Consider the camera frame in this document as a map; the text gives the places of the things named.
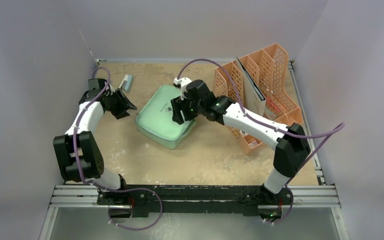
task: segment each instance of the cable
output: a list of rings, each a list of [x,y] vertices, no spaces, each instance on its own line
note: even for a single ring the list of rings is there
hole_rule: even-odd
[[[156,220],[151,223],[150,225],[148,226],[145,226],[145,227],[140,227],[140,228],[135,228],[135,227],[128,227],[128,226],[123,226],[121,224],[118,224],[118,223],[115,223],[111,218],[110,218],[110,223],[114,224],[115,226],[117,227],[120,227],[120,228],[123,228],[123,229],[127,229],[127,230],[132,230],[132,231],[141,231],[141,230],[145,230],[145,229],[149,229],[151,228],[152,226],[154,226],[155,224],[158,223],[158,221],[161,219],[162,215],[163,215],[163,201],[161,201],[161,198],[160,196],[158,196],[158,194],[148,188],[143,188],[143,187],[138,187],[138,188],[131,188],[131,189],[127,189],[127,190],[118,190],[118,189],[111,189],[111,188],[107,188],[107,187],[104,187],[102,185],[99,185],[98,183],[96,182],[93,182],[93,181],[86,181],[85,180],[85,175],[83,174],[83,170],[82,170],[82,165],[80,163],[80,157],[79,157],[79,151],[78,151],[78,148],[77,148],[77,130],[79,128],[79,124],[80,124],[80,121],[82,120],[82,117],[83,115],[85,114],[85,112],[88,110],[88,108],[94,103],[96,102],[101,96],[102,94],[104,94],[104,92],[109,88],[110,86],[110,70],[108,70],[108,68],[106,67],[98,67],[96,68],[93,73],[92,73],[92,78],[95,78],[95,75],[97,73],[97,71],[99,69],[103,69],[106,71],[106,74],[107,74],[107,80],[105,82],[105,86],[103,87],[103,89],[98,93],[98,95],[96,95],[80,112],[80,114],[78,115],[78,118],[76,119],[75,123],[74,123],[74,131],[73,131],[73,148],[74,148],[74,156],[75,156],[75,161],[77,162],[77,169],[78,169],[78,173],[80,175],[80,180],[82,183],[84,184],[93,184],[95,187],[97,188],[100,188],[102,190],[106,190],[106,191],[110,191],[110,192],[113,192],[113,193],[129,193],[129,192],[133,192],[133,191],[148,191],[150,193],[152,193],[153,196],[155,196],[158,201],[159,201],[159,214],[158,214],[158,217],[156,218]]]
[[[245,111],[245,107],[244,107],[244,104],[242,103],[242,100],[241,100],[241,96],[239,95],[239,91],[238,91],[238,88],[236,87],[236,84],[235,82],[233,81],[232,77],[230,76],[230,74],[228,73],[228,71],[226,71],[226,69],[224,67],[222,67],[220,64],[218,64],[217,62],[213,61],[213,60],[210,60],[210,59],[207,59],[207,58],[197,58],[197,59],[194,59],[188,63],[186,63],[186,65],[184,65],[182,67],[182,69],[180,70],[179,74],[177,75],[177,79],[180,79],[180,76],[182,75],[183,71],[189,66],[191,65],[192,63],[194,62],[198,62],[198,61],[204,61],[204,62],[209,62],[209,63],[212,63],[214,65],[216,65],[217,67],[219,67],[223,72],[224,74],[226,74],[226,76],[229,78],[229,81],[230,81],[230,84],[232,85],[233,87],[233,90],[234,90],[234,93],[236,95],[236,99],[237,99],[237,102],[239,103],[239,106],[240,106],[240,109],[242,110],[243,114],[249,118],[251,121],[259,124],[259,125],[262,125],[266,128],[270,128],[270,129],[273,129],[275,131],[278,131],[278,132],[281,132],[285,135],[288,135],[288,136],[291,136],[293,138],[298,138],[298,139],[319,139],[319,138],[324,138],[321,143],[314,149],[314,151],[312,151],[308,157],[304,160],[304,162],[302,163],[302,165],[299,167],[298,171],[301,170],[304,165],[306,163],[308,163],[308,161],[310,161],[310,159],[317,153],[317,151],[326,143],[326,141],[335,133],[339,132],[341,129],[343,129],[345,127],[345,123],[341,122],[337,127],[335,127],[333,130],[331,131],[328,131],[328,132],[325,132],[325,133],[321,133],[321,134],[314,134],[314,135],[298,135],[298,134],[294,134],[294,133],[291,133],[291,132],[288,132],[288,131],[285,131],[285,130],[282,130],[282,129],[279,129],[275,126],[272,126],[270,124],[267,124],[265,122],[261,122],[255,118],[253,118],[252,116],[250,116],[248,113],[246,113]],[[292,177],[287,181],[287,183],[285,184],[285,187],[289,190],[290,192],[290,195],[291,195],[291,199],[290,199],[290,206],[289,206],[289,209],[287,210],[287,212],[285,213],[285,215],[279,219],[278,221],[274,222],[273,224],[278,224],[280,222],[282,222],[288,215],[289,213],[291,212],[292,210],[292,206],[294,205],[294,195],[292,194],[292,191],[291,189],[288,187],[288,184],[291,182],[292,180]]]

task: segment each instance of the wooden table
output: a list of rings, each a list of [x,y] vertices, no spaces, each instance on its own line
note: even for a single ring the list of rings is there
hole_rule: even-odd
[[[138,110],[132,116],[116,120],[110,112],[101,118],[95,139],[105,166],[124,176],[128,184],[187,185],[261,185],[273,168],[274,152],[265,146],[252,155],[244,155],[229,130],[203,116],[181,144],[171,150],[152,141],[137,129],[136,114],[161,85],[172,85],[183,63],[101,63],[111,72],[117,88],[125,74],[133,76],[127,97]],[[183,77],[202,79],[213,88],[215,66],[195,63]],[[106,78],[105,71],[98,77]],[[297,102],[293,83],[287,74],[286,92]],[[318,185],[312,161],[290,183],[295,186]]]

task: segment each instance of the blue eraser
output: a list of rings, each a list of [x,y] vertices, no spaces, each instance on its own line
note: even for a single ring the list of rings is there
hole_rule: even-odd
[[[130,88],[132,87],[132,83],[133,83],[133,77],[132,77],[132,75],[128,75],[127,80],[125,81],[125,85],[124,85],[124,91],[126,93],[130,92]]]

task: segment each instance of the white wall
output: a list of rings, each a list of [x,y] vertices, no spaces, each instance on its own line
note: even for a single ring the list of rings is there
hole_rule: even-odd
[[[384,239],[384,1],[329,0],[295,73],[351,239]]]
[[[232,60],[279,42],[295,59],[328,0],[67,0],[96,58]]]
[[[63,0],[0,0],[0,239],[38,239],[94,61]]]

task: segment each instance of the mint green box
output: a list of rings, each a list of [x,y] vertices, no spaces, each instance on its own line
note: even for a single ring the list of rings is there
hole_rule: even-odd
[[[179,89],[163,85],[136,116],[139,132],[168,149],[176,148],[196,123],[194,119],[179,125],[172,120],[170,100],[177,97],[180,97]]]

